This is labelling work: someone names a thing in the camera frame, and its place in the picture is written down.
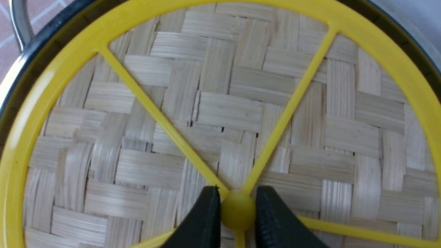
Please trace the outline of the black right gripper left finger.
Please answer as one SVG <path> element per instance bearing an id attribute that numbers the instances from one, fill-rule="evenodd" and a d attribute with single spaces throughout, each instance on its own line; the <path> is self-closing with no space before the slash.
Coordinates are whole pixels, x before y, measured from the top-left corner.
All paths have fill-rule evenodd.
<path id="1" fill-rule="evenodd" d="M 221 198 L 216 186 L 203 187 L 197 201 L 162 248 L 219 248 Z"/>

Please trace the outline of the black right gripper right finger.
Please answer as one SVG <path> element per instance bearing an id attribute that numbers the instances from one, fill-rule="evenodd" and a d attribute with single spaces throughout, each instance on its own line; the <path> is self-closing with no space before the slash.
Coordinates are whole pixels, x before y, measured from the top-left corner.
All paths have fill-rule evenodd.
<path id="1" fill-rule="evenodd" d="M 326 248 L 288 208 L 273 187 L 258 186 L 255 242 L 257 248 Z"/>

